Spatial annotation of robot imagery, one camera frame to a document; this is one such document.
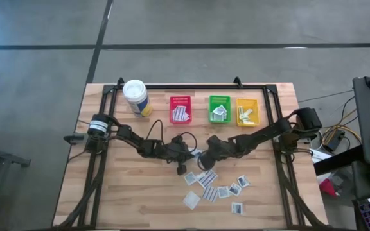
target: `robotic arm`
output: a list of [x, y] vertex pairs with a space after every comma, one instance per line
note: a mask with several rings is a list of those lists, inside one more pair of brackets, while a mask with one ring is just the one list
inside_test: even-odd
[[[289, 119], [294, 115], [297, 116], [296, 122], [292, 123]], [[202, 164], [202, 169], [209, 170], [216, 161], [229, 157], [241, 158], [256, 149], [258, 144], [277, 136], [281, 151], [293, 151], [299, 139], [314, 139], [320, 128], [322, 124], [315, 109], [300, 108], [250, 135], [237, 135], [228, 138], [228, 141], [221, 141], [216, 135], [211, 136], [207, 140], [208, 150], [199, 157], [198, 164]]]
[[[107, 135], [108, 126], [117, 126], [116, 135], [110, 137]], [[85, 145], [85, 151], [89, 153], [99, 153], [103, 150], [104, 144], [111, 139], [119, 139], [135, 148], [144, 158], [157, 158], [166, 160], [167, 163], [178, 162], [177, 174], [182, 175], [186, 172], [185, 161], [194, 157], [189, 150], [188, 145], [182, 141], [182, 136], [178, 135], [172, 138], [171, 142], [164, 144], [162, 140], [144, 139], [132, 131], [129, 125], [121, 124], [112, 116], [105, 114], [95, 114], [88, 128], [88, 140]]]

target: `yellow label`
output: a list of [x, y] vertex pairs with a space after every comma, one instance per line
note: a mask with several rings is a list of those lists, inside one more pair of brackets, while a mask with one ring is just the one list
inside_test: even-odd
[[141, 115], [142, 116], [149, 116], [150, 114], [151, 114], [151, 112], [152, 112], [152, 107], [151, 107], [151, 105], [147, 105], [143, 110], [142, 110], [142, 112], [141, 112]]

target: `red object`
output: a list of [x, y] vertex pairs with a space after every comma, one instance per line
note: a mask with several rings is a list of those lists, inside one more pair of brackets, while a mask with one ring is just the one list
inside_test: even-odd
[[[187, 121], [174, 121], [172, 118], [173, 110], [177, 106], [185, 106], [185, 112], [189, 115]], [[170, 97], [170, 122], [173, 124], [189, 124], [192, 121], [191, 96], [171, 96]]]
[[333, 184], [331, 180], [325, 179], [322, 181], [322, 183], [319, 185], [319, 188], [321, 189], [322, 192], [328, 193], [329, 195], [336, 197], [337, 194], [335, 192], [335, 189], [333, 188]]

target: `white lid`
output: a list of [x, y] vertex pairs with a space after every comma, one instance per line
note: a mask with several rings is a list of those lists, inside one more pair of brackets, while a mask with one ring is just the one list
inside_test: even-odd
[[141, 80], [130, 80], [123, 86], [123, 95], [129, 101], [141, 100], [146, 95], [145, 84]]

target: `gray floor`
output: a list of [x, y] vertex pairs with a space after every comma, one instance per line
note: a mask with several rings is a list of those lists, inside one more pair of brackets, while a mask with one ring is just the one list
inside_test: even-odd
[[[0, 0], [0, 45], [95, 44], [105, 5]], [[103, 41], [308, 42], [370, 42], [370, 0], [115, 0]], [[92, 56], [91, 50], [0, 51], [0, 149], [32, 159], [30, 168], [10, 172], [0, 197], [0, 230], [50, 226], [69, 151], [62, 137], [75, 127]], [[370, 48], [102, 51], [94, 82], [120, 76], [148, 83], [230, 82], [235, 76], [294, 82], [304, 101], [351, 90], [352, 78], [370, 76]], [[328, 126], [352, 95], [300, 105], [316, 108]], [[358, 130], [357, 122], [350, 126]], [[336, 206], [326, 202], [330, 223], [350, 228], [349, 208]]]

